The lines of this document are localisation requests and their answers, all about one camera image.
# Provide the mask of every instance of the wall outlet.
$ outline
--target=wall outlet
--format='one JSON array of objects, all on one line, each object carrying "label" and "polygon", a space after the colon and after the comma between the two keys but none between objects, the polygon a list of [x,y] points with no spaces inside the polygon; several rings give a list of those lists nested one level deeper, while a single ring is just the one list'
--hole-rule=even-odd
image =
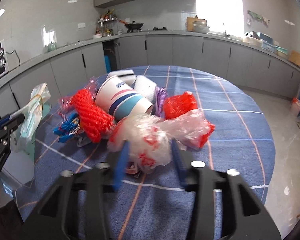
[{"label": "wall outlet", "polygon": [[86,27],[85,23],[78,23],[78,29],[85,28],[85,27]]}]

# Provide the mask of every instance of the silver screw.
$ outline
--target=silver screw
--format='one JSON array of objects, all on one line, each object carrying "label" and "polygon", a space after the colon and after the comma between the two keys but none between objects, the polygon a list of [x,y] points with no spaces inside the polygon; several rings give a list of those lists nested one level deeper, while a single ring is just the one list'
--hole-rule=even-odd
[{"label": "silver screw", "polygon": [[60,175],[62,177],[71,177],[73,174],[74,174],[73,171],[62,171],[62,172],[60,172]]},{"label": "silver screw", "polygon": [[238,175],[240,175],[240,172],[238,170],[235,170],[235,169],[230,169],[230,170],[227,170],[227,174],[229,176],[238,176]]},{"label": "silver screw", "polygon": [[97,163],[96,164],[96,167],[98,169],[106,169],[106,168],[109,168],[110,167],[110,164],[109,163]]},{"label": "silver screw", "polygon": [[192,167],[195,167],[195,168],[203,168],[206,166],[206,164],[202,161],[193,161],[190,164]]}]

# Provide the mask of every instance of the paper cup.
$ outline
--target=paper cup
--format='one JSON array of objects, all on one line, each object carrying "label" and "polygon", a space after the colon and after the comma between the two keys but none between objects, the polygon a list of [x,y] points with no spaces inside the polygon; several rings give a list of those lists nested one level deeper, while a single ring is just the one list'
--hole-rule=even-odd
[{"label": "paper cup", "polygon": [[118,76],[112,76],[102,84],[96,96],[96,105],[114,115],[117,120],[121,120],[129,114],[150,114],[153,108],[151,102],[138,94]]}]

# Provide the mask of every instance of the purple wrapper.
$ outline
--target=purple wrapper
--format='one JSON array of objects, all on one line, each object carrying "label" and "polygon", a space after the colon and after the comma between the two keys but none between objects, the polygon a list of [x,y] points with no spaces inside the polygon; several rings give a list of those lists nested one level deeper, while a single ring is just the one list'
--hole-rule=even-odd
[{"label": "purple wrapper", "polygon": [[156,86],[155,94],[155,115],[161,117],[163,102],[168,96],[168,93],[165,87],[159,88],[158,86]]}]

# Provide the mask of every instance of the gray floor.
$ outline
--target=gray floor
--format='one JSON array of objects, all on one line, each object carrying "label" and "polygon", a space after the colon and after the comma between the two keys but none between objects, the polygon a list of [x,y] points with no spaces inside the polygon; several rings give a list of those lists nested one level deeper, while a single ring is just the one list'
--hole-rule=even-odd
[{"label": "gray floor", "polygon": [[284,99],[244,91],[264,113],[276,149],[274,173],[265,207],[284,238],[300,214],[300,118],[291,116],[290,102]]}]

